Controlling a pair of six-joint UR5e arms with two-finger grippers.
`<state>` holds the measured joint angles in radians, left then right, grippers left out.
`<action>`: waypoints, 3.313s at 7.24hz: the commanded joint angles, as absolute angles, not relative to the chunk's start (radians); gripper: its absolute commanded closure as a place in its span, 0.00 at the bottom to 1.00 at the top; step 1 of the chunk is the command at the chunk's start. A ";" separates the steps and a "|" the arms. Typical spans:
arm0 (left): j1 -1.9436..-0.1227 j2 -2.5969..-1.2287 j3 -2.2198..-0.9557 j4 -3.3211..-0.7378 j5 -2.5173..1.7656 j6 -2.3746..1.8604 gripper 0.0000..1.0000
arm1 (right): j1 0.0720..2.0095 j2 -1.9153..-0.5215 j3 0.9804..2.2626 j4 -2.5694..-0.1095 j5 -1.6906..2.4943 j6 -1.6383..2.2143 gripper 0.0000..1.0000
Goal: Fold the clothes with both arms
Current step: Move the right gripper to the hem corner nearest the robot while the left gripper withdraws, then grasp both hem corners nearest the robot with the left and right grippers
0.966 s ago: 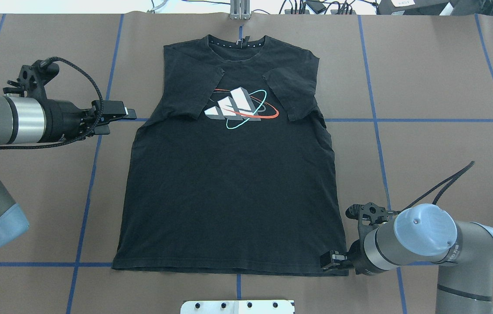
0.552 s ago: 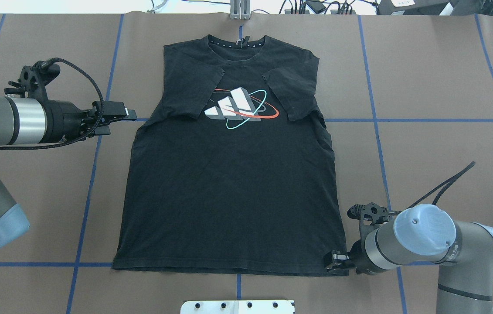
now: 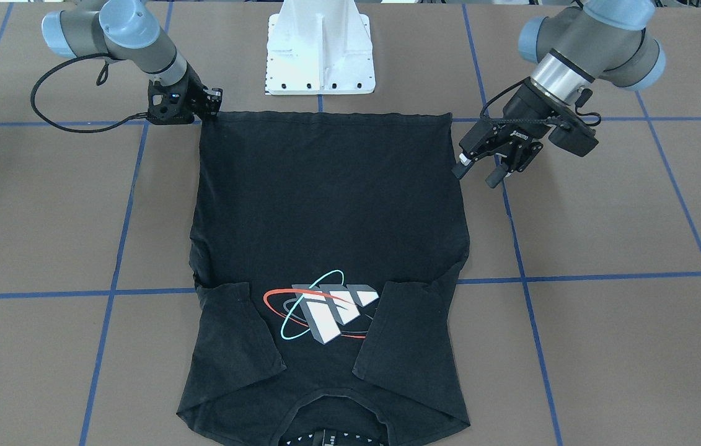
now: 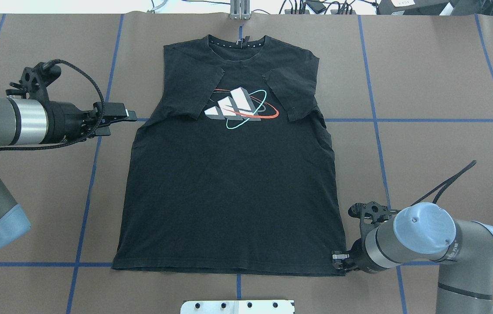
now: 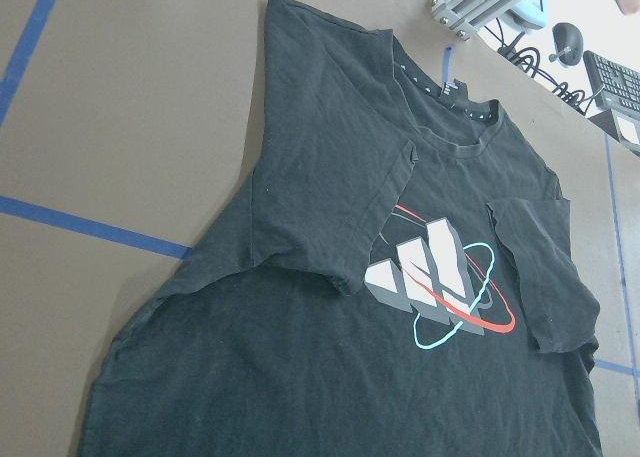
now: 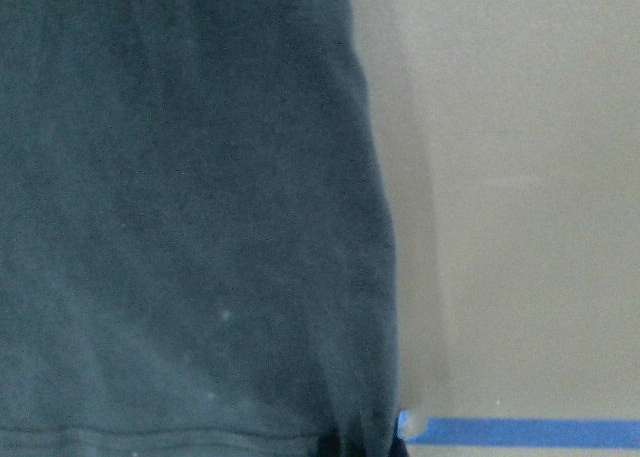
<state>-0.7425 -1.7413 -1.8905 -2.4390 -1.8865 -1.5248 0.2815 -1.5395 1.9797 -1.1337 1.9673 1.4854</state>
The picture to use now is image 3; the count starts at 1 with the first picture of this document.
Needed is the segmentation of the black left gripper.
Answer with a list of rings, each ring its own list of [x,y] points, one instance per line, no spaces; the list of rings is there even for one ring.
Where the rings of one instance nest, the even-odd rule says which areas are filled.
[[[501,118],[487,113],[490,105],[512,90],[514,95],[503,108]],[[496,155],[497,165],[487,175],[486,184],[494,189],[514,172],[522,172],[543,149],[540,139],[556,123],[559,103],[535,84],[514,84],[491,98],[480,118],[461,139],[461,154],[452,174],[461,180],[482,158]]]

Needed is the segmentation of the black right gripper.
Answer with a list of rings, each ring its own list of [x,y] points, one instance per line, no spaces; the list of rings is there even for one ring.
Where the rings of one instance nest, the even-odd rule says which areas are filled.
[[[223,104],[223,93],[222,88],[210,88],[198,78],[189,79],[186,112],[197,116],[200,120],[217,118]]]

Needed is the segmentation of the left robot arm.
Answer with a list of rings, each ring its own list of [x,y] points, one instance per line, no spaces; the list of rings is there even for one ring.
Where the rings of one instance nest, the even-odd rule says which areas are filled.
[[[463,178],[475,163],[495,156],[500,164],[486,179],[495,188],[531,164],[543,138],[576,156],[588,155],[599,141],[596,124],[584,122],[580,108],[591,98],[594,81],[636,92],[664,74],[666,53],[647,28],[655,11],[650,1],[588,1],[529,20],[518,51],[536,67],[508,88],[512,97],[500,118],[484,105],[461,139],[453,175]]]

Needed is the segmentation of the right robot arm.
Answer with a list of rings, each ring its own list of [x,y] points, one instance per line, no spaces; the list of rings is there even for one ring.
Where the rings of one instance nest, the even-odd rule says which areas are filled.
[[[53,11],[42,19],[48,48],[66,62],[45,73],[31,90],[31,107],[56,129],[62,126],[44,116],[35,104],[41,83],[58,69],[87,59],[102,59],[96,81],[107,81],[112,63],[133,62],[149,78],[148,110],[129,116],[154,125],[186,125],[195,118],[217,118],[222,89],[204,85],[186,57],[166,34],[143,1],[78,1],[71,11]]]

